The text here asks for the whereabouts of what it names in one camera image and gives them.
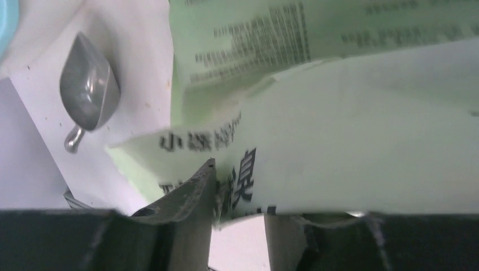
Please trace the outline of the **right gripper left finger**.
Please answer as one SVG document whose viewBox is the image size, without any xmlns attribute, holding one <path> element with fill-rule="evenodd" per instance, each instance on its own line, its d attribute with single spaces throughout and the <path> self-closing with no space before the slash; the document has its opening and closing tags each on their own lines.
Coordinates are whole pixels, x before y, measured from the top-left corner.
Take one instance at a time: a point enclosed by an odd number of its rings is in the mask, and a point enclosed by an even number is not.
<svg viewBox="0 0 479 271">
<path fill-rule="evenodd" d="M 207 270 L 216 168 L 124 216 L 107 209 L 1 212 L 2 270 Z"/>
</svg>

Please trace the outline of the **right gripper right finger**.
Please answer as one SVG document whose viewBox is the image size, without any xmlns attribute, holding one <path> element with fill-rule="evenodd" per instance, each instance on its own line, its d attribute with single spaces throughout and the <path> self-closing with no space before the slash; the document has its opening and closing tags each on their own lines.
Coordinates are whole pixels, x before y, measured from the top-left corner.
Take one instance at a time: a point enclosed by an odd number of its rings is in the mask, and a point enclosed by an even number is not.
<svg viewBox="0 0 479 271">
<path fill-rule="evenodd" d="M 272 270 L 477 270 L 477 215 L 266 215 Z"/>
</svg>

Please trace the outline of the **green cat litter bag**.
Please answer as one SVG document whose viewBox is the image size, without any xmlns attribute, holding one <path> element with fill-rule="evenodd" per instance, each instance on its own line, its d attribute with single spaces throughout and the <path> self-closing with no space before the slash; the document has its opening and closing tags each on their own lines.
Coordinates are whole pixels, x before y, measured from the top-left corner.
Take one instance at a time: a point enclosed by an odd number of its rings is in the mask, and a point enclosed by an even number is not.
<svg viewBox="0 0 479 271">
<path fill-rule="evenodd" d="M 148 201 L 207 159 L 225 215 L 478 212 L 477 1 L 171 1 L 182 122 L 111 146 Z"/>
</svg>

